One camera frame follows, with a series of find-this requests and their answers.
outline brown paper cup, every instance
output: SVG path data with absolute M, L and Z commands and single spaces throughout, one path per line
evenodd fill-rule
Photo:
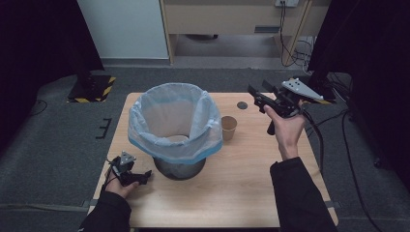
M 236 126 L 238 126 L 238 122 L 234 117 L 231 116 L 223 116 L 221 118 L 222 121 L 222 138 L 224 141 L 229 141 L 232 139 L 233 134 L 235 133 Z

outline plastic bag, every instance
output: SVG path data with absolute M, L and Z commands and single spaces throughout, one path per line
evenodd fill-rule
M 194 164 L 222 147 L 220 111 L 199 87 L 166 83 L 136 100 L 130 109 L 128 135 L 131 144 L 154 158 Z

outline black curtain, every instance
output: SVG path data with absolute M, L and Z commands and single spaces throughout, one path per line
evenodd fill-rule
M 0 152 L 27 118 L 39 88 L 76 74 L 67 41 L 84 69 L 103 70 L 76 1 L 0 0 Z
M 359 126 L 410 190 L 409 25 L 408 0 L 333 0 L 309 69 L 352 76 Z

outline yellow black hazard tape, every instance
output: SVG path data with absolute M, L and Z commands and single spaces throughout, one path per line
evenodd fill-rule
M 67 102 L 79 102 L 79 103 L 87 103 L 87 102 L 104 102 L 108 97 L 109 92 L 111 91 L 112 85 L 116 77 L 108 76 L 109 78 L 96 78 L 99 86 L 102 87 L 103 91 L 100 95 L 95 96 L 94 98 L 85 97 L 84 94 L 74 95 L 68 97 Z

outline cabinet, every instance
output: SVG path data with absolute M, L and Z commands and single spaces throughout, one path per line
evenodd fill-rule
M 180 34 L 272 34 L 279 41 L 280 19 L 286 47 L 293 52 L 300 36 L 316 36 L 331 0 L 300 0 L 296 8 L 276 7 L 273 0 L 161 0 L 168 53 L 172 63 Z M 290 63 L 289 55 L 283 57 Z

